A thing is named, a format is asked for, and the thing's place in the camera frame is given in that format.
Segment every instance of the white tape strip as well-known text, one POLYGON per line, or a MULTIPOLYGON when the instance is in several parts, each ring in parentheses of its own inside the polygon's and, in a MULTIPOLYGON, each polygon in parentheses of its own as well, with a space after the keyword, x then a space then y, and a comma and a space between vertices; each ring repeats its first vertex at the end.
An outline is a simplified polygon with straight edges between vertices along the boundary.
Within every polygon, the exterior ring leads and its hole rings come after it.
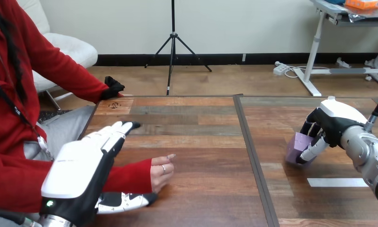
POLYGON ((311 187, 368 187, 362 178, 307 178, 311 187))

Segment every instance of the white armchair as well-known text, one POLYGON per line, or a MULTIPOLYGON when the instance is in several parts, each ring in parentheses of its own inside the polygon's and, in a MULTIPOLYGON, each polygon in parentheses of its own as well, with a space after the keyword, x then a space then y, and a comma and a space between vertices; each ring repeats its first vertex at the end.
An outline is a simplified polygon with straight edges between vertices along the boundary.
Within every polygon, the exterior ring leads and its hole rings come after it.
MULTIPOLYGON (((40 0, 17 0, 22 9, 34 21, 41 34, 55 47, 60 48, 61 52, 69 55, 77 64, 84 68, 93 66, 97 62, 98 52, 90 44, 77 38, 50 33, 50 25, 45 15, 40 0)), ((45 79, 37 72, 33 71, 34 86, 37 93, 46 92, 52 103, 57 109, 60 109, 55 99, 49 93, 49 89, 56 87, 53 82, 45 79)))

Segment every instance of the black baseboard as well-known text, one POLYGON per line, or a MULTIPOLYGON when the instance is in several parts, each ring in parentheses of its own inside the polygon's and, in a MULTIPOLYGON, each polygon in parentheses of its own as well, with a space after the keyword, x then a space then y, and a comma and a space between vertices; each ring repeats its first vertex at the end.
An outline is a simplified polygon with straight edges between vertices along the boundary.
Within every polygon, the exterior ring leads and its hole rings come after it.
MULTIPOLYGON (((100 54, 95 66, 144 66, 153 54, 100 54)), ((273 65, 276 61, 285 64, 306 64, 309 53, 248 53, 242 62, 243 54, 199 54, 208 65, 273 65)), ((377 56, 377 53, 318 53, 316 64, 335 63, 342 61, 349 64, 364 64, 377 56)), ((152 66, 169 65, 169 54, 160 54, 152 59, 152 66)), ((191 54, 179 54, 175 65, 199 65, 191 54)))

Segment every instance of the power strip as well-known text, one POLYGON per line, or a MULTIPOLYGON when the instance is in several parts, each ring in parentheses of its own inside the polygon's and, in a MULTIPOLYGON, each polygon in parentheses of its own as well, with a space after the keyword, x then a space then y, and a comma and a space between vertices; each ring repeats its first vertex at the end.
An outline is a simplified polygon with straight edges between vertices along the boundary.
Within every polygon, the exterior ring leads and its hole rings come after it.
POLYGON ((277 67, 274 69, 274 74, 278 76, 282 76, 289 70, 289 66, 280 63, 277 67))

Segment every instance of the wooden table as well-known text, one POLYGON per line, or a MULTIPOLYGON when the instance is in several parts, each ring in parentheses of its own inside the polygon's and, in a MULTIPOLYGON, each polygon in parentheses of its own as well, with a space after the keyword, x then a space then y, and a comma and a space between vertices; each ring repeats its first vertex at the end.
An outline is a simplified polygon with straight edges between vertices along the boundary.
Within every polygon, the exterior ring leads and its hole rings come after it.
MULTIPOLYGON (((360 178, 340 148, 308 169, 284 162, 286 144, 321 98, 126 97, 97 105, 86 134, 138 121, 116 166, 176 154, 176 171, 155 204, 98 216, 101 227, 378 226, 365 188, 311 187, 308 178, 360 178)), ((372 99, 339 99, 369 115, 372 99)), ((374 133, 378 136, 378 122, 374 133)))

